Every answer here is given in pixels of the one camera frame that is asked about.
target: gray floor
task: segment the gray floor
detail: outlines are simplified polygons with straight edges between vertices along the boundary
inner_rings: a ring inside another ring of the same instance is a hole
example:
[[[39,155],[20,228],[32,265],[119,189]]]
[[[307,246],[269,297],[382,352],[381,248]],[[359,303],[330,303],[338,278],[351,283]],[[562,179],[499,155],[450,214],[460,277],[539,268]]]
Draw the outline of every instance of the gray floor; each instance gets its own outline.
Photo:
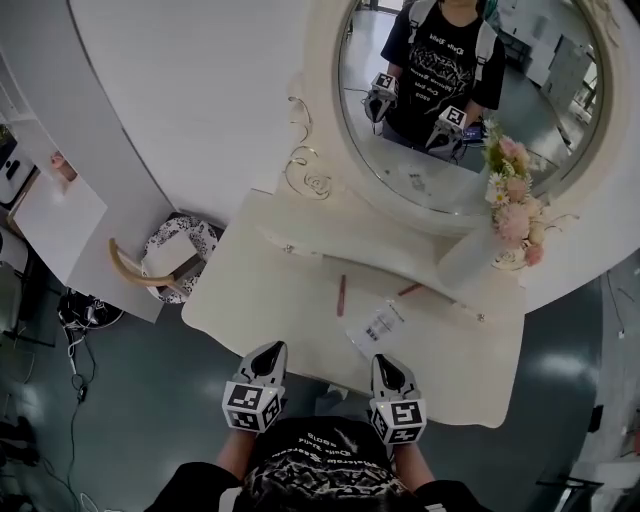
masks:
[[[37,348],[28,384],[18,383],[26,376],[28,354],[6,357],[9,344],[0,360],[5,386],[14,394],[8,416],[29,417],[42,453],[63,476],[75,391],[55,305],[54,296],[45,296],[34,325],[41,339],[55,338],[56,347]],[[567,471],[580,452],[596,394],[601,336],[598,281],[528,315],[504,425],[491,430],[429,424],[420,446],[436,476],[463,480],[496,512],[546,510],[529,507],[557,495],[544,494],[535,482]],[[228,432],[222,390],[239,358],[187,327],[179,307],[166,307],[156,325],[125,316],[92,332],[89,341],[99,367],[76,419],[72,484],[100,510],[141,510],[181,463],[214,460]],[[83,349],[79,367],[90,368]],[[325,389],[292,375],[287,407],[304,414]],[[366,406],[364,397],[354,403]],[[41,510],[70,510],[68,493],[40,468],[11,471],[26,492],[47,504]]]

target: person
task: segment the person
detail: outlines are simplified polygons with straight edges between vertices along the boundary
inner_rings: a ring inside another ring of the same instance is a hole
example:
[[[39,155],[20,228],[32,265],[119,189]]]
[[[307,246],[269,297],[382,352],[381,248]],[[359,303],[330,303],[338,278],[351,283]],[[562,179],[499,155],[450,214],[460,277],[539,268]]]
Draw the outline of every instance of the person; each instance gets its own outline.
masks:
[[[434,0],[413,43],[411,8],[397,16],[382,57],[387,74],[398,79],[398,104],[388,112],[383,136],[414,149],[424,150],[438,116],[449,106],[467,114],[465,128],[485,109],[500,104],[505,68],[504,45],[496,37],[491,58],[476,80],[476,44],[484,19],[478,10],[486,1]]]
[[[488,512],[461,482],[436,480],[415,443],[394,447],[394,471],[364,411],[348,414],[342,398],[333,390],[315,416],[278,419],[257,438],[232,430],[216,465],[180,466],[147,512]]]

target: white table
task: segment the white table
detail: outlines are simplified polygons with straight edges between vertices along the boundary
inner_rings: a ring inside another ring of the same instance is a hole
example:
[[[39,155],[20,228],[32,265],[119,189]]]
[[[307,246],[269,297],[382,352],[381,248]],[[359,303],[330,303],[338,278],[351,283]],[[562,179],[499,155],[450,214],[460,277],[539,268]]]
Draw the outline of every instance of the white table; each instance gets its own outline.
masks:
[[[257,191],[247,196],[182,317],[240,356],[283,340],[288,371],[370,393],[369,363],[345,327],[358,326],[385,297],[411,282],[344,260],[286,254],[258,230],[275,218],[277,200],[277,194]],[[347,291],[340,319],[336,305],[343,274]],[[388,353],[414,371],[428,416],[454,425],[498,427],[511,397],[524,314],[480,323],[427,289],[397,301],[410,328]]]

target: black t-shirt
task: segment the black t-shirt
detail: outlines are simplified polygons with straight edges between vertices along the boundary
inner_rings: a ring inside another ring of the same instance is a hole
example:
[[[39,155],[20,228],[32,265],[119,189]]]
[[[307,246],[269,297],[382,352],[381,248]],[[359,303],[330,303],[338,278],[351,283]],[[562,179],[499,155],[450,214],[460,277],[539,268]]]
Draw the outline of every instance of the black t-shirt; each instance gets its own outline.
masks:
[[[436,119],[449,106],[464,110],[472,99],[485,108],[498,108],[505,54],[504,45],[496,38],[482,80],[474,87],[482,18],[456,27],[445,19],[436,2],[411,45],[410,9],[411,5],[402,9],[382,49],[383,58],[403,69],[398,81],[398,106],[387,113],[386,119],[400,135],[424,145]]]
[[[373,427],[361,421],[281,420],[258,437],[251,459],[244,482],[211,464],[180,466],[147,512],[488,512],[460,482],[410,493]]]

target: round mirror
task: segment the round mirror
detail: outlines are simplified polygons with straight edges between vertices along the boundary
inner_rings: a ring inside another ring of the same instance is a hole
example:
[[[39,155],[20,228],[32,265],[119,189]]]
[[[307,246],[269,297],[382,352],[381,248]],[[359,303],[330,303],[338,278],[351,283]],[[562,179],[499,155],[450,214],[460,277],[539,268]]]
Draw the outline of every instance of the round mirror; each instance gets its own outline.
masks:
[[[529,155],[530,193],[571,172],[598,119],[598,55],[570,0],[360,0],[344,34],[347,128],[390,189],[484,215],[492,127]]]

